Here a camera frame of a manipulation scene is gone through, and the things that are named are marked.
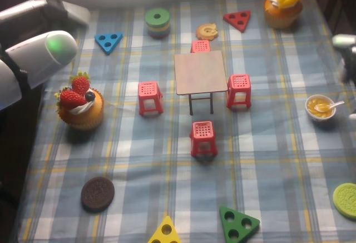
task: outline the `spoon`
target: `spoon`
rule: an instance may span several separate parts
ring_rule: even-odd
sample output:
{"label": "spoon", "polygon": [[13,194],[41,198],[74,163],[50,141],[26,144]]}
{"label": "spoon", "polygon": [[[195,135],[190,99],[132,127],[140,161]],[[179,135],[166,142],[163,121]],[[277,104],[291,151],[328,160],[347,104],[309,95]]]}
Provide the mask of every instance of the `spoon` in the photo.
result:
{"label": "spoon", "polygon": [[326,111],[329,111],[331,110],[332,108],[336,107],[336,106],[339,106],[339,105],[342,105],[344,104],[345,102],[344,101],[339,101],[339,102],[336,102],[334,104],[330,104],[330,105],[321,105],[321,104],[316,104],[314,109],[316,109],[317,111],[319,112],[326,112]]}

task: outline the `beige cookie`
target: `beige cookie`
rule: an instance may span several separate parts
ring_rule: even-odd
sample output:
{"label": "beige cookie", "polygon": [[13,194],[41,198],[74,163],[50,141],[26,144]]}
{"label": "beige cookie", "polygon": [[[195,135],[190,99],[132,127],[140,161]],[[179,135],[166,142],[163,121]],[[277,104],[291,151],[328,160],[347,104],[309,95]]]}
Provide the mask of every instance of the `beige cookie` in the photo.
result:
{"label": "beige cookie", "polygon": [[214,23],[202,24],[196,29],[196,37],[199,40],[212,41],[219,34],[217,33],[217,26]]}

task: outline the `plaid tablecloth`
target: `plaid tablecloth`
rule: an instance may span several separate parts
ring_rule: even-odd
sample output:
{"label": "plaid tablecloth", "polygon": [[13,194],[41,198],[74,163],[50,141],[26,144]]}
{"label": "plaid tablecloth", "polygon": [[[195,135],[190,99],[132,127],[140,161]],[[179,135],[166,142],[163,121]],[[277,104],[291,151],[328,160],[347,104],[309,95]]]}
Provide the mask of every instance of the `plaid tablecloth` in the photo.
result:
{"label": "plaid tablecloth", "polygon": [[[221,243],[219,207],[261,220],[249,242],[356,242],[356,222],[333,206],[334,189],[356,182],[356,123],[351,88],[337,78],[340,56],[315,0],[303,0],[297,28],[275,32],[264,22],[263,0],[214,0],[169,7],[171,33],[150,38],[143,8],[92,12],[73,63],[46,88],[36,144],[14,233],[19,242],[148,242],[171,216],[182,243]],[[251,11],[245,33],[223,14]],[[216,23],[226,76],[248,73],[252,107],[229,110],[224,94],[209,102],[177,96],[174,54],[189,53],[195,30]],[[110,56],[94,43],[98,33],[122,32]],[[93,133],[70,130],[56,114],[53,94],[78,70],[105,98],[104,123]],[[157,81],[165,113],[141,117],[137,86]],[[347,103],[334,122],[316,126],[305,100],[325,94]],[[219,154],[211,162],[190,156],[194,121],[214,122]],[[115,198],[101,214],[80,205],[90,178],[113,181]]]}

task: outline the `red triangle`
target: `red triangle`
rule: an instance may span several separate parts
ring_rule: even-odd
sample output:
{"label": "red triangle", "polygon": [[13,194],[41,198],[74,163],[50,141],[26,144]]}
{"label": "red triangle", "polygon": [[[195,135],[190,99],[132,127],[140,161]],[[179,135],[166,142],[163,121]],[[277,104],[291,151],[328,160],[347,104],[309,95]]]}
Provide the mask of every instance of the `red triangle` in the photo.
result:
{"label": "red triangle", "polygon": [[224,21],[234,26],[241,33],[245,32],[246,26],[250,20],[250,11],[241,11],[228,13],[224,15]]}

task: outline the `wooden tabletop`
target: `wooden tabletop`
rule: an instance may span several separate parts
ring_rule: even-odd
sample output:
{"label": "wooden tabletop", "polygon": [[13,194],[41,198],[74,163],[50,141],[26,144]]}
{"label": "wooden tabletop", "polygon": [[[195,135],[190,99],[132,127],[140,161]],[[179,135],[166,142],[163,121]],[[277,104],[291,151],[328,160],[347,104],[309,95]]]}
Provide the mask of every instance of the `wooden tabletop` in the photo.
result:
{"label": "wooden tabletop", "polygon": [[221,51],[174,55],[177,95],[228,90]]}

